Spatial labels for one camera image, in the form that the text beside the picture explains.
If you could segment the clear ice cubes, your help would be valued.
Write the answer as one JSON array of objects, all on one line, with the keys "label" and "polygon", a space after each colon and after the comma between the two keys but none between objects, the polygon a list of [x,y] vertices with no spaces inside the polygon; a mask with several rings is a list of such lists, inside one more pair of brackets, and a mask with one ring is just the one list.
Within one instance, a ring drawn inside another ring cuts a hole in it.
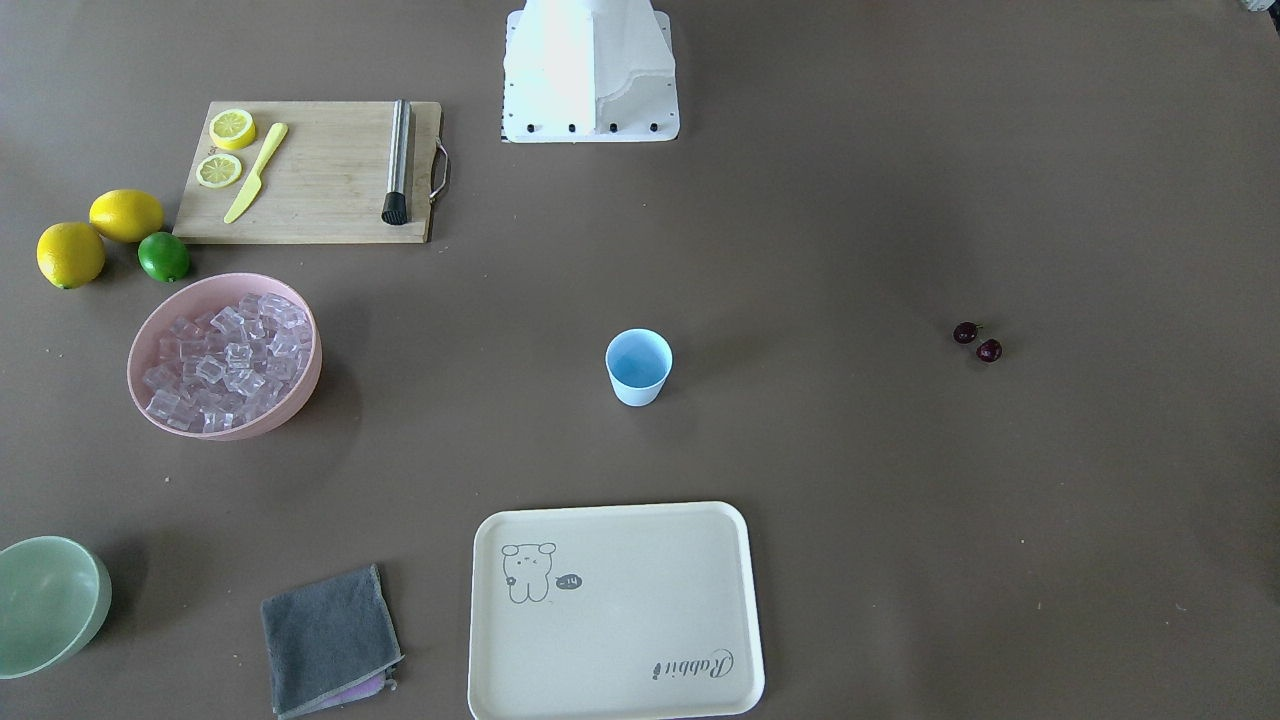
[{"label": "clear ice cubes", "polygon": [[321,357],[308,311],[273,292],[177,315],[145,348],[145,415],[170,430],[205,436],[280,416],[287,400],[308,396],[305,386]]}]

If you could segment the light blue cup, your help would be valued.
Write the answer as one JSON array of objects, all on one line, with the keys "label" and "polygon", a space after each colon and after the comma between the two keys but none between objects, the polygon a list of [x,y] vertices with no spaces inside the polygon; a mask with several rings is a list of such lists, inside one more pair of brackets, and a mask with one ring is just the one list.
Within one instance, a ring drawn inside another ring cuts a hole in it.
[{"label": "light blue cup", "polygon": [[668,341],[654,331],[632,328],[618,333],[605,348],[605,369],[614,396],[630,407],[652,404],[673,360]]}]

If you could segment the cream rabbit tray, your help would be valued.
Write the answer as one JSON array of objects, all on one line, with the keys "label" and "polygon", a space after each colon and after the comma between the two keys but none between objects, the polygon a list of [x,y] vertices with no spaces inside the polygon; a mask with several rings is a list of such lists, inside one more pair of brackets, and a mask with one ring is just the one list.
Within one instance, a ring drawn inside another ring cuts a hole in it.
[{"label": "cream rabbit tray", "polygon": [[764,689],[750,539],[735,506],[520,510],[480,524],[474,717],[733,716]]}]

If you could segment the steel muddler black tip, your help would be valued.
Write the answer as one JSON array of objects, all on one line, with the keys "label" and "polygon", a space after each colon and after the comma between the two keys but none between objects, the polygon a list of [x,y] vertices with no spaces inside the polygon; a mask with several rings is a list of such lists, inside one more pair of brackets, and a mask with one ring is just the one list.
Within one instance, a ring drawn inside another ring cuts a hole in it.
[{"label": "steel muddler black tip", "polygon": [[381,220],[388,225],[403,225],[410,219],[408,202],[404,195],[404,178],[408,160],[411,117],[410,101],[397,99],[390,123],[387,191],[381,206]]}]

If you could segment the wooden cutting board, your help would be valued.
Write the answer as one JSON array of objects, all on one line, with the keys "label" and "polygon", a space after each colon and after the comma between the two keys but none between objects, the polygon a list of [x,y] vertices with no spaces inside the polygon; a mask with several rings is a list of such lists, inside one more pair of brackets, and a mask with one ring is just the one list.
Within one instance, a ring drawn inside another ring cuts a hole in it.
[{"label": "wooden cutting board", "polygon": [[428,238],[434,192],[447,179],[436,160],[442,105],[413,101],[404,163],[408,220],[381,219],[390,169],[396,105],[383,102],[214,101],[206,118],[241,108],[257,137],[234,152],[250,170],[274,123],[288,127],[262,170],[262,191],[244,215],[224,215],[239,186],[211,190],[189,172],[173,231],[187,243],[421,243]]}]

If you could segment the grey folded cloth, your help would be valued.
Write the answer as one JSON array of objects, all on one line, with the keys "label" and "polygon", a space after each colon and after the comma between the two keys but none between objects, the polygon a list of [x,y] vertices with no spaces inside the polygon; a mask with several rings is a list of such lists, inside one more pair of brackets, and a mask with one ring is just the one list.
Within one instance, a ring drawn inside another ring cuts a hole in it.
[{"label": "grey folded cloth", "polygon": [[378,565],[275,594],[261,602],[260,615],[276,717],[397,688],[403,653]]}]

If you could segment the yellow plastic knife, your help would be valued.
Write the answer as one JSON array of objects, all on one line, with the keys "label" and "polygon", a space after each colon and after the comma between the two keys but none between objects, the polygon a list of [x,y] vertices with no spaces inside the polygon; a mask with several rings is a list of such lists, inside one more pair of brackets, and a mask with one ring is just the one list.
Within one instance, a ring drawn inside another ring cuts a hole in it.
[{"label": "yellow plastic knife", "polygon": [[288,131],[289,126],[287,123],[278,122],[271,124],[253,165],[250,168],[239,192],[223,218],[224,224],[237,222],[257,199],[264,187],[262,173],[265,172],[269,161],[273,159],[275,151],[283,143]]}]

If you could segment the pink bowl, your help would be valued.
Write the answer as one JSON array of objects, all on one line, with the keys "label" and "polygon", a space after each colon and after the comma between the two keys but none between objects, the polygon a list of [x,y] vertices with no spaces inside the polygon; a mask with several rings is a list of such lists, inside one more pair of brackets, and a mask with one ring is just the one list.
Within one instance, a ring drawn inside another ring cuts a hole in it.
[{"label": "pink bowl", "polygon": [[321,357],[319,363],[320,368],[317,372],[314,373],[310,382],[305,386],[305,389],[308,391],[308,396],[302,400],[297,398],[287,400],[285,411],[280,416],[270,414],[262,420],[256,421],[255,424],[248,424],[239,429],[232,430],[225,436],[216,436],[216,434],[205,436],[205,434],[189,434],[184,432],[170,430],[165,427],[160,427],[157,423],[152,421],[148,416],[146,416],[145,413],[142,411],[140,406],[140,393],[141,393],[140,373],[141,373],[141,364],[146,359],[148,359],[148,352],[146,351],[145,345],[156,337],[156,334],[161,329],[161,325],[168,323],[177,315],[186,315],[186,314],[196,315],[209,310],[210,307],[220,307],[224,304],[234,301],[241,295],[250,292],[279,293],[301,304],[308,311],[308,315],[311,316],[315,324],[315,329],[317,332],[317,337],[320,341],[317,320],[311,307],[305,302],[305,300],[300,293],[297,293],[292,287],[278,279],[253,273],[227,273],[220,275],[212,275],[209,277],[207,279],[195,282],[193,284],[175,292],[170,299],[161,302],[150,314],[150,316],[143,322],[142,327],[134,336],[128,355],[125,373],[131,391],[131,397],[133,398],[134,405],[140,410],[140,413],[142,413],[143,416],[148,419],[155,427],[186,438],[215,439],[215,441],[247,439],[250,437],[261,436],[271,429],[278,428],[280,424],[293,418],[293,415],[296,415],[297,411],[301,410],[302,406],[305,406],[305,404],[310,400],[317,384],[320,370],[323,366],[321,341],[320,341]]}]

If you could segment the lemon slice lower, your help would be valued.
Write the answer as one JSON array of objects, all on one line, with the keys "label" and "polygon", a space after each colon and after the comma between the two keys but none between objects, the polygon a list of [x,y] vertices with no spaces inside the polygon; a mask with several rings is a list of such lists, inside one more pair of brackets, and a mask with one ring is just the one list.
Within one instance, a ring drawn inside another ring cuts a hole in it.
[{"label": "lemon slice lower", "polygon": [[210,190],[233,186],[243,173],[242,160],[229,152],[216,152],[202,158],[195,168],[196,182]]}]

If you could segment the lemon half upper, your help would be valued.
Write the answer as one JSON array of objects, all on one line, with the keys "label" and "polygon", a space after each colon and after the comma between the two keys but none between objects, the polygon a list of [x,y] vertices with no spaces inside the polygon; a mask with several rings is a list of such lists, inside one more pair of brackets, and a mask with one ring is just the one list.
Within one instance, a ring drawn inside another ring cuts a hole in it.
[{"label": "lemon half upper", "polygon": [[229,108],[210,118],[207,133],[216,147],[234,151],[248,147],[257,138],[257,126],[250,111]]}]

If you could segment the green lime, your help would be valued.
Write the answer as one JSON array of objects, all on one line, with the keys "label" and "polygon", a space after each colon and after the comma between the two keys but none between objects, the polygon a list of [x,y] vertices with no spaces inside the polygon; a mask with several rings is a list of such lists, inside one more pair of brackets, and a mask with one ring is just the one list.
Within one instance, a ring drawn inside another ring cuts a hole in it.
[{"label": "green lime", "polygon": [[157,231],[137,245],[140,266],[152,279],[172,283],[188,275],[191,268],[189,251],[186,243],[173,233]]}]

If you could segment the whole yellow lemon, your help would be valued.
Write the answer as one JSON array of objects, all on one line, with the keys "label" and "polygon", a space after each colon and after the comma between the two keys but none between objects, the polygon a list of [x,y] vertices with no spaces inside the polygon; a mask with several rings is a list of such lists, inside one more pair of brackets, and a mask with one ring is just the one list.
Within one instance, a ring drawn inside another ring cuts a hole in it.
[{"label": "whole yellow lemon", "polygon": [[138,243],[165,225],[163,204],[142,190],[111,190],[90,206],[90,224],[119,243]]},{"label": "whole yellow lemon", "polygon": [[106,264],[106,249],[91,224],[63,222],[40,236],[36,258],[38,269],[54,287],[74,290],[99,278]]}]

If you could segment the green bowl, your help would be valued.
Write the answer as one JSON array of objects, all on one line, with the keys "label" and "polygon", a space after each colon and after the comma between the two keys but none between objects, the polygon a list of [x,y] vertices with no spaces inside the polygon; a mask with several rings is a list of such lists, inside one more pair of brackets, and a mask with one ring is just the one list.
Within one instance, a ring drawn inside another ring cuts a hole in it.
[{"label": "green bowl", "polygon": [[99,633],[113,601],[102,560],[60,536],[23,539],[1,553],[1,679],[67,661]]}]

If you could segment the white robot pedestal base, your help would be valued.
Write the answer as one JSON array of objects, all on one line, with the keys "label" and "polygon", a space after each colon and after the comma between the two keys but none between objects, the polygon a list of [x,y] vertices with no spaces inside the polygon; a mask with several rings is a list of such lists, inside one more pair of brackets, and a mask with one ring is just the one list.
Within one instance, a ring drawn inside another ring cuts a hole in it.
[{"label": "white robot pedestal base", "polygon": [[508,143],[680,135],[671,20],[649,1],[527,1],[507,15],[503,69]]}]

